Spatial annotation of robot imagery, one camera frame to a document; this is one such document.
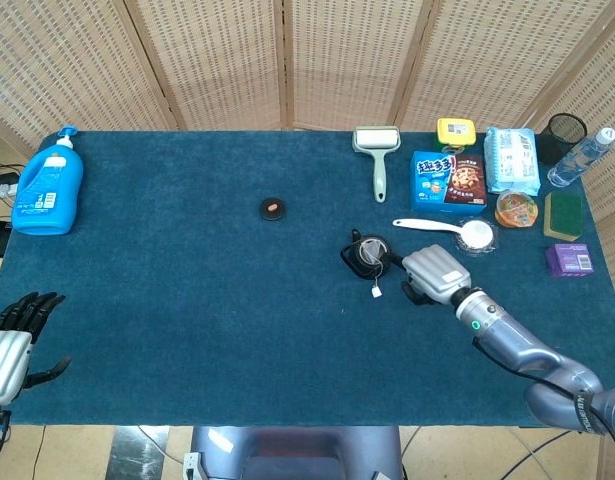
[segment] purple box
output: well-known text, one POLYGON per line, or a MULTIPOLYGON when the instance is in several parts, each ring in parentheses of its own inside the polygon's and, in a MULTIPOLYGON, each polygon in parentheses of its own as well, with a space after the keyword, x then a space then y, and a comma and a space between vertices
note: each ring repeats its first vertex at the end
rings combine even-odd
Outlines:
POLYGON ((584 243, 557 243, 547 249, 545 256, 554 277, 584 277, 594 273, 584 243))

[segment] green sponge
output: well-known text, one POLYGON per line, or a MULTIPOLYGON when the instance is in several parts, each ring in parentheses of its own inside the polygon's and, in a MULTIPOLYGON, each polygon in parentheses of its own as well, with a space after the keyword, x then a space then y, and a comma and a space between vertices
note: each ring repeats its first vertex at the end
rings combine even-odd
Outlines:
POLYGON ((578 195, 551 192, 545 197, 543 233, 573 242, 583 233, 583 201, 578 195))

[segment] robotic arm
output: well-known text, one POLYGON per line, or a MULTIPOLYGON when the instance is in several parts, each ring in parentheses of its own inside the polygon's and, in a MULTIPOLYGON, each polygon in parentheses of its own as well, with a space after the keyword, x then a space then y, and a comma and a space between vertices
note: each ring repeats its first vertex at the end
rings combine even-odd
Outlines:
POLYGON ((615 432, 615 389, 604 391, 589 368, 545 345, 485 292, 471 288, 469 272, 446 250, 432 245, 401 263, 408 277, 403 289, 414 303, 453 305, 479 350, 536 381, 525 390, 525 401, 538 420, 569 430, 615 432), (530 371, 543 376, 525 373, 530 371))
POLYGON ((30 293, 0 314, 0 450, 11 412, 3 410, 20 392, 53 380, 69 366, 64 357, 51 370, 28 374, 29 357, 52 310, 64 296, 30 293))

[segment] floor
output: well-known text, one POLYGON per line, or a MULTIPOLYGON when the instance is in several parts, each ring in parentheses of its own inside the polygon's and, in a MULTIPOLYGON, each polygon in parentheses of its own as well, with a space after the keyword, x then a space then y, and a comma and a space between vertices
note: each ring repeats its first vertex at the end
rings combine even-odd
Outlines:
MULTIPOLYGON (((0 163, 25 163, 25 159, 0 140, 0 163)), ((8 211, 0 202, 0 215, 8 211)), ((401 427, 400 432, 403 447, 415 433, 403 459, 412 480, 500 479, 528 454, 528 449, 536 449, 561 433, 549 428, 507 427, 401 427)), ((115 434, 114 426, 14 425, 0 456, 0 480, 152 478, 108 473, 115 434)), ((172 457, 181 459, 190 440, 191 427, 172 427, 163 447, 172 457)), ((599 438, 572 432, 541 449, 509 478, 591 480, 597 478, 598 458, 599 438)), ((166 458, 160 478, 181 479, 180 466, 166 458)))

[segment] power strip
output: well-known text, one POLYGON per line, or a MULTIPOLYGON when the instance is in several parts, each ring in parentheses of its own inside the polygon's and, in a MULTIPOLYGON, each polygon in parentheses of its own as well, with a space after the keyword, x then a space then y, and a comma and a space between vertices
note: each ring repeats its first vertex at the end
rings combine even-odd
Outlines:
POLYGON ((12 185, 2 184, 0 185, 0 199, 15 197, 18 192, 18 184, 14 183, 12 185))

